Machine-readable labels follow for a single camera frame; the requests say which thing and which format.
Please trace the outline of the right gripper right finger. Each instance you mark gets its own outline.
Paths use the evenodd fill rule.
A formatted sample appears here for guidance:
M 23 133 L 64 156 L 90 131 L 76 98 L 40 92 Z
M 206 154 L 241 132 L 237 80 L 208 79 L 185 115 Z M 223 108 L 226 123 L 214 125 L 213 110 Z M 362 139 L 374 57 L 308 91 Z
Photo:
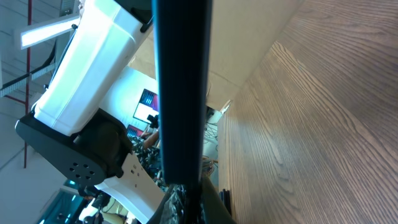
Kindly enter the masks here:
M 222 203 L 217 192 L 208 177 L 201 180 L 201 199 L 204 219 L 206 224 L 236 224 Z

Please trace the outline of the smartphone with blue screen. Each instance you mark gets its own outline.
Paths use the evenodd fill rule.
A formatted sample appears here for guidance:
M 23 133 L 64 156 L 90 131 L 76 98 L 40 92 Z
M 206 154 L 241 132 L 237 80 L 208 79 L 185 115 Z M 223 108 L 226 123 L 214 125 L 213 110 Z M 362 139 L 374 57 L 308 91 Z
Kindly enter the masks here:
M 162 167 L 168 184 L 198 185 L 212 1 L 154 0 Z

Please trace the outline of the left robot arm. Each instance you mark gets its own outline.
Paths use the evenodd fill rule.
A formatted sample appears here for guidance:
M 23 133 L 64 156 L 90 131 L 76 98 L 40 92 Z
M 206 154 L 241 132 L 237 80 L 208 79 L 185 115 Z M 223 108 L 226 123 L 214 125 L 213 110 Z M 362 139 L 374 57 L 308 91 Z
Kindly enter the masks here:
M 47 91 L 16 133 L 66 178 L 118 201 L 141 223 L 164 193 L 140 164 L 125 125 L 100 107 L 148 36 L 150 1 L 87 1 Z

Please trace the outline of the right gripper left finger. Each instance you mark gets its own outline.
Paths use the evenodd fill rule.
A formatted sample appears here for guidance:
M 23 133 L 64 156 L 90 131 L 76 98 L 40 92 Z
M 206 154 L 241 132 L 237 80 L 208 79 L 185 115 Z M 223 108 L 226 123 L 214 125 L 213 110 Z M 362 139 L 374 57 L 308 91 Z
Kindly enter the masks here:
M 186 190 L 182 185 L 170 185 L 159 207 L 147 224 L 181 224 L 185 210 Z

